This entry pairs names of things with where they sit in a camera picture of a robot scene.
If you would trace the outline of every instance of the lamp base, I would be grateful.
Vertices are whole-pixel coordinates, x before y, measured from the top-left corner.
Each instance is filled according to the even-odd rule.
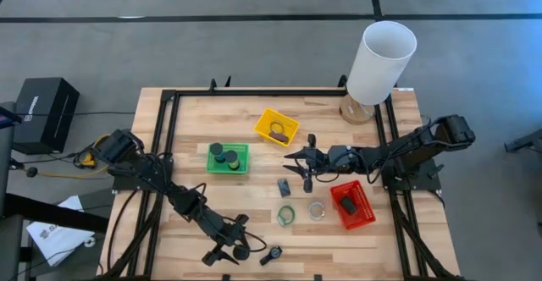
[[[366,106],[346,95],[340,101],[340,116],[349,124],[365,124],[374,115],[374,106]]]

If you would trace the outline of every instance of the green basket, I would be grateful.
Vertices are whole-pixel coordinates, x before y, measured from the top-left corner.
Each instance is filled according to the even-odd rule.
[[[247,144],[222,144],[223,151],[233,150],[237,152],[239,167],[236,170],[230,169],[227,162],[219,163],[214,160],[211,153],[211,145],[207,149],[207,172],[216,174],[245,174],[248,171],[248,145]]]

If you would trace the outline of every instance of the wooden table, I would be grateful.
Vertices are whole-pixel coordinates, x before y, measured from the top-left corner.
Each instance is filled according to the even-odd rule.
[[[147,149],[152,143],[161,92],[159,88],[143,89],[135,114],[132,131],[144,141]],[[394,90],[392,98],[400,135],[422,124],[412,90]],[[379,146],[375,122],[348,124],[338,114],[340,99],[337,96],[181,97],[173,147],[172,180],[187,187],[207,183],[207,204],[213,210],[233,218],[238,213],[247,214],[250,217],[247,230],[263,237],[269,245],[280,245],[284,252],[280,259],[265,267],[260,266],[259,260],[268,250],[252,254],[240,266],[221,261],[207,267],[201,259],[214,247],[214,243],[195,223],[185,222],[164,201],[152,279],[220,279],[224,273],[231,274],[232,279],[313,279],[314,274],[322,274],[324,279],[401,279],[390,200],[380,180],[369,185],[364,175],[341,175],[331,184],[314,181],[313,193],[307,194],[303,192],[301,177],[282,167],[284,163],[292,164],[283,156],[305,146],[309,133],[317,136],[317,147],[322,151],[327,151],[332,145]],[[266,107],[301,123],[289,147],[264,140],[252,130]],[[382,111],[387,139],[390,141],[384,107]],[[167,123],[166,119],[161,149]],[[249,172],[242,176],[207,173],[207,148],[213,142],[250,144]],[[291,196],[286,198],[280,197],[277,187],[277,180],[283,178],[288,179],[291,189]],[[376,222],[346,231],[333,208],[329,188],[354,179],[362,183]],[[122,192],[115,198],[106,242],[128,194]],[[458,274],[442,204],[428,192],[416,191],[412,194],[424,241],[451,273]],[[120,219],[113,243],[113,262],[133,238],[140,199],[141,192],[132,199]],[[326,206],[323,220],[313,221],[308,216],[307,208],[312,201],[321,201]],[[290,205],[296,210],[295,222],[287,227],[281,227],[276,219],[277,211],[283,205]],[[417,274],[413,246],[409,239],[406,240],[412,273]],[[259,246],[255,240],[250,242],[252,248]],[[140,251],[139,274],[143,269],[146,245],[144,241]],[[101,258],[104,267],[106,255],[107,244]]]

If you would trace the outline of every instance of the black box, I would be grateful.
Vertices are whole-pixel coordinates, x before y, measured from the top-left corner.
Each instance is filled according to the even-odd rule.
[[[13,148],[24,154],[62,152],[77,99],[79,92],[62,78],[26,79],[15,108],[23,121],[15,127]]]

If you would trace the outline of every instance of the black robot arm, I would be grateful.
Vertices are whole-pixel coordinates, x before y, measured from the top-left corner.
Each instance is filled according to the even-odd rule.
[[[145,153],[141,140],[128,130],[118,129],[97,148],[91,149],[91,153],[110,165],[108,172],[113,176],[131,176],[145,181],[156,192],[167,196],[174,210],[186,222],[196,222],[203,233],[216,242],[213,250],[202,258],[206,265],[212,266],[222,259],[239,265],[237,260],[246,260],[249,257],[251,250],[245,231],[248,216],[240,214],[236,219],[230,219],[210,209],[206,205],[207,198],[204,196],[205,183],[191,189],[174,184],[166,168],[168,163],[171,165],[173,162],[171,155],[166,154],[160,158],[154,154]],[[224,245],[235,246],[234,257],[222,251]]]
[[[316,148],[316,137],[309,134],[309,146],[285,156],[294,159],[296,165],[284,167],[300,174],[304,180],[303,189],[310,193],[312,176],[326,173],[370,174],[387,162],[393,162],[395,176],[403,178],[415,174],[420,166],[437,154],[465,149],[474,140],[474,133],[465,118],[457,115],[438,118],[385,146],[331,146],[327,153],[323,153]],[[304,168],[298,159],[305,159],[307,167]]]

